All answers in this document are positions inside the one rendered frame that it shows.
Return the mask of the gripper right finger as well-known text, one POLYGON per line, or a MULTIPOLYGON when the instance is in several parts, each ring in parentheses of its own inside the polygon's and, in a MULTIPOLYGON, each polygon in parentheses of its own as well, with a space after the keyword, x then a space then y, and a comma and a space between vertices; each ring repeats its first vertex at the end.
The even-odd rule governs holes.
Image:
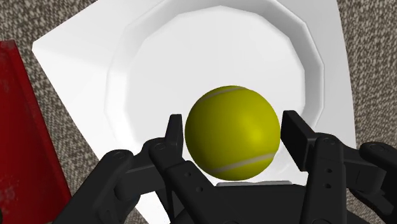
POLYGON ((293 110, 282 114, 281 140, 298 169, 309 174, 300 224, 365 224, 348 212, 348 190, 385 224, 397 224, 396 148, 368 142, 355 150, 314 132, 293 110))

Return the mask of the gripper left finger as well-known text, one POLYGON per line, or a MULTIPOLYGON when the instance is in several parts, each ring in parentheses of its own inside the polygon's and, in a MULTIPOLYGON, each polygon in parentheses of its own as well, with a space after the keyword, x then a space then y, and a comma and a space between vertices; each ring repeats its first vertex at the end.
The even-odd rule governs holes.
POLYGON ((210 224, 204 187, 213 185, 182 158, 183 124, 171 115, 164 137, 146 141, 140 153, 106 153, 52 224, 124 224, 141 195, 157 192, 171 224, 210 224))

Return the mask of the yellow tennis ball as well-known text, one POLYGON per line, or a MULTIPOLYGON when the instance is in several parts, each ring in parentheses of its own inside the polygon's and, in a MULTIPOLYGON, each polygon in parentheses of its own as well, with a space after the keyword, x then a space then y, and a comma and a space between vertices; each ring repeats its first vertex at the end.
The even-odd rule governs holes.
POLYGON ((185 142, 204 172, 240 181, 259 175, 273 162, 280 145, 280 124, 259 93, 240 86, 219 87, 191 108, 185 142))

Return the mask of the white round plate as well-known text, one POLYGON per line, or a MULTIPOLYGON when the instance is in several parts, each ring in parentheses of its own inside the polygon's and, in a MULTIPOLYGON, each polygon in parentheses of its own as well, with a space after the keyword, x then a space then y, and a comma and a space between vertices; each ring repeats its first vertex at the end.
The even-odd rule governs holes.
MULTIPOLYGON (((139 153, 173 113, 184 128, 209 91, 259 93, 279 124, 295 110, 315 126, 323 109, 324 66, 306 23, 278 0, 163 0, 127 26, 108 71, 105 114, 120 148, 139 153)), ((304 185, 281 143, 252 182, 304 185)))

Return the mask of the white square table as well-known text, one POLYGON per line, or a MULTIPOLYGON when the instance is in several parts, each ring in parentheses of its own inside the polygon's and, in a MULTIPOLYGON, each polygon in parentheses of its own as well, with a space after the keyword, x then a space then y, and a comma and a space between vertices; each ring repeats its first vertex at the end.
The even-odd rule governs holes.
MULTIPOLYGON (((128 25, 163 0, 97 0, 33 43, 71 118, 98 158, 118 146, 105 114, 108 71, 128 25)), ((313 130, 356 147, 351 79, 337 0, 278 0, 303 20, 324 66, 313 130)))

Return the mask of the red robot stand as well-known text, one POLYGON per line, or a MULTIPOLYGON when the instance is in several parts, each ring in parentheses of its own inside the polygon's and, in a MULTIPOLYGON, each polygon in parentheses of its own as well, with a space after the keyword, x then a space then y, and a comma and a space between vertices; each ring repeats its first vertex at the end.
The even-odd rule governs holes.
POLYGON ((70 198, 17 44, 0 41, 0 224, 47 224, 70 198))

